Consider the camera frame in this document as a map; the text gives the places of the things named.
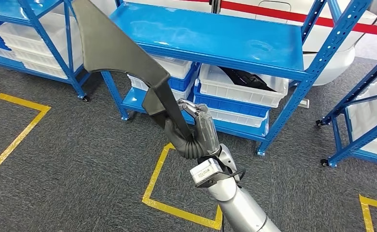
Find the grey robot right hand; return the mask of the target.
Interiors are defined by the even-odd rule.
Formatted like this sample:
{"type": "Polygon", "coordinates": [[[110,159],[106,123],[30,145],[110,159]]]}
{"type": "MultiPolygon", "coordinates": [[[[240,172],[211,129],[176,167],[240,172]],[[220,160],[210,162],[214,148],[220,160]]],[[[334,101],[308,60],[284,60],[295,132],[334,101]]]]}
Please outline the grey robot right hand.
{"type": "Polygon", "coordinates": [[[181,111],[186,111],[195,120],[196,127],[194,137],[189,141],[183,137],[170,118],[166,120],[166,135],[179,154],[188,160],[217,154],[220,145],[214,121],[206,104],[195,104],[186,99],[177,100],[177,104],[181,111]]]}

